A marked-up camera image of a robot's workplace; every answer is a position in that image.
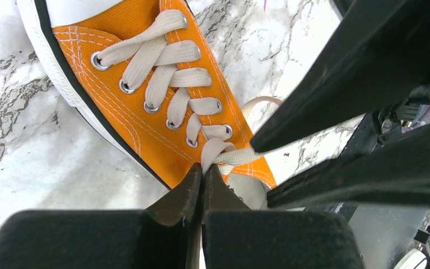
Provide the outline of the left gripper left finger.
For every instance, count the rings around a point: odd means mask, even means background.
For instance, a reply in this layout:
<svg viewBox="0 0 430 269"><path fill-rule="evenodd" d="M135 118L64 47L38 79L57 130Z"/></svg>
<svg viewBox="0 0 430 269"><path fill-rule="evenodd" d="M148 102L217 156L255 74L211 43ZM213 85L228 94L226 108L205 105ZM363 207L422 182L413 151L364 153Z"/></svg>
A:
<svg viewBox="0 0 430 269"><path fill-rule="evenodd" d="M196 268L195 163L145 210L28 210L0 228L0 268Z"/></svg>

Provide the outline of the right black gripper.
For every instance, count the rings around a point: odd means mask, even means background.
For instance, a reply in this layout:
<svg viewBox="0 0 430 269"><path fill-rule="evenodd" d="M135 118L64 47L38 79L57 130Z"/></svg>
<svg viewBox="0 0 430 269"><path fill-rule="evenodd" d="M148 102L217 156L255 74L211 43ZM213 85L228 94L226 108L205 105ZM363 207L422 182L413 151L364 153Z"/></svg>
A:
<svg viewBox="0 0 430 269"><path fill-rule="evenodd" d="M289 178L268 193L268 207L430 207L430 85L422 86L428 83L430 1L354 1L251 145L268 152L401 101L382 117L377 143L386 146L327 159Z"/></svg>

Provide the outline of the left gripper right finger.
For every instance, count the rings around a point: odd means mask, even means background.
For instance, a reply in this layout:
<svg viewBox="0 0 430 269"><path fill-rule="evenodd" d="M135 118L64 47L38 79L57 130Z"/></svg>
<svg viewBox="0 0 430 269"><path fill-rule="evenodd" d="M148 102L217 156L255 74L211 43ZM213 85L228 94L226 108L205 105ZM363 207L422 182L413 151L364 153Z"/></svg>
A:
<svg viewBox="0 0 430 269"><path fill-rule="evenodd" d="M251 210L218 166L204 175L206 268L362 268L344 218L322 211Z"/></svg>

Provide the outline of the orange canvas sneaker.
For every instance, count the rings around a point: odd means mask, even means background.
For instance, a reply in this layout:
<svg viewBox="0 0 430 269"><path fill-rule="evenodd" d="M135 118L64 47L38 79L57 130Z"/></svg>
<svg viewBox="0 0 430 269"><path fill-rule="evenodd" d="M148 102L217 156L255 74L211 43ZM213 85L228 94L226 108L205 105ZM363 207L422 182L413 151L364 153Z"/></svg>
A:
<svg viewBox="0 0 430 269"><path fill-rule="evenodd" d="M261 96L239 106L206 42L198 23L185 1L18 1L26 33L51 82L65 101L108 142L135 160L168 188L176 187L194 163L201 165L201 153L209 140L206 131L198 133L198 147L186 144L186 126L192 110L185 113L181 128L166 127L169 102L176 92L169 87L157 113L144 109L146 78L132 94L121 91L119 82L130 59L97 70L90 58L94 52L130 39L146 29L164 10L180 10L189 20L187 29L165 35L169 44L192 40L202 57L177 64L179 70L204 68L212 84L188 88L191 98L217 98L222 111L199 115L204 126L228 124L233 135L227 139L235 149L251 147L253 136L247 118L261 102L277 105L281 100ZM273 174L261 157L234 167L222 175L226 185L249 208L265 209L267 191L276 187Z"/></svg>

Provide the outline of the white shoelace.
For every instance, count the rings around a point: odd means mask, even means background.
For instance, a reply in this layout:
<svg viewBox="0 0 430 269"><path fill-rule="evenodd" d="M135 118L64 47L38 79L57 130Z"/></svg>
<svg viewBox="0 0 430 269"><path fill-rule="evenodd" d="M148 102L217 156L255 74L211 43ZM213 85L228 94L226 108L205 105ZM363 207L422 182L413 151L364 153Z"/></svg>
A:
<svg viewBox="0 0 430 269"><path fill-rule="evenodd" d="M201 153L203 171L212 164L217 164L223 175L229 175L234 167L251 163L263 154L256 153L251 147L235 149L227 139L233 135L228 124L204 126L199 115L215 115L222 111L222 103L217 98L193 99L188 88L210 86L212 84L208 71L204 68L179 70L177 64L201 59L200 48L192 40L169 44L165 35L178 29L187 29L189 20L180 10L164 10L155 18L154 23L142 33L117 42L102 51L94 52L90 61L101 71L112 65L130 59L119 82L121 91L132 94L149 78L145 90L144 109L154 114L160 109L169 87L177 90L169 102L166 127L177 130L182 127L185 113L192 110L186 126L186 144L190 148L198 147L198 133L206 131L209 140Z"/></svg>

